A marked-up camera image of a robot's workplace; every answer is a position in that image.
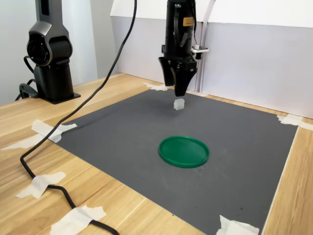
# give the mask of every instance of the wooden table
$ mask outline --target wooden table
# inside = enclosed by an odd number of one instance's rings
[[[0,106],[0,149],[33,136],[34,120],[53,126],[69,114],[100,86],[103,79],[74,87],[81,98],[58,105],[41,99],[24,99]],[[143,82],[157,82],[118,74],[69,120],[99,110],[149,88]],[[207,98],[286,116],[269,110],[213,96]],[[307,123],[313,120],[304,118]],[[312,131],[298,128],[287,159],[270,213],[263,231],[265,235],[313,234],[313,137]],[[40,199],[15,195],[31,183],[20,163],[25,149],[0,151],[0,234],[48,234],[51,225],[71,208],[62,192],[48,189]],[[67,176],[58,185],[64,186],[77,206],[102,206],[107,216],[100,221],[121,234],[202,234],[199,230],[167,210],[84,162],[56,144],[46,141],[26,158],[36,175],[63,171]],[[105,234],[89,225],[83,234]]]

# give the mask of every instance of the green lid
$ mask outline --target green lid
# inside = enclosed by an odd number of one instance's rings
[[[167,163],[183,168],[201,166],[209,158],[208,147],[188,136],[166,138],[160,143],[158,152]]]

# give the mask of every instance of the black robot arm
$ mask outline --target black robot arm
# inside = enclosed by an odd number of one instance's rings
[[[38,93],[23,84],[20,86],[22,97],[39,97],[53,104],[79,97],[73,91],[69,69],[73,49],[63,25],[62,0],[36,0],[36,13],[37,22],[29,31],[27,53],[36,64],[34,77]]]
[[[163,57],[159,58],[166,86],[175,86],[175,95],[184,96],[188,85],[197,73],[196,59],[201,59],[196,40],[197,16],[195,0],[168,0],[166,15],[165,45],[162,45]],[[192,38],[196,48],[191,48]]]

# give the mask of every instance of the yellow label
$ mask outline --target yellow label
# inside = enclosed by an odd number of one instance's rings
[[[193,17],[185,17],[182,25],[183,26],[193,26],[194,25],[194,18]]]

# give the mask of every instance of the white panel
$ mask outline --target white panel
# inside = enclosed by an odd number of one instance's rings
[[[129,29],[131,18],[112,17],[117,50]],[[136,19],[133,31],[124,46],[118,61],[118,70],[126,74],[164,83],[163,72],[158,58],[163,56],[161,46],[165,43],[165,20]],[[197,38],[201,38],[202,23],[197,26]],[[188,87],[194,91],[197,75]]]
[[[203,22],[207,6],[211,0],[196,0],[197,21]],[[166,19],[167,0],[138,0],[137,18]],[[134,0],[114,0],[111,16],[132,17]]]
[[[202,92],[313,118],[313,29],[209,23]]]
[[[209,22],[313,27],[313,0],[218,0]]]

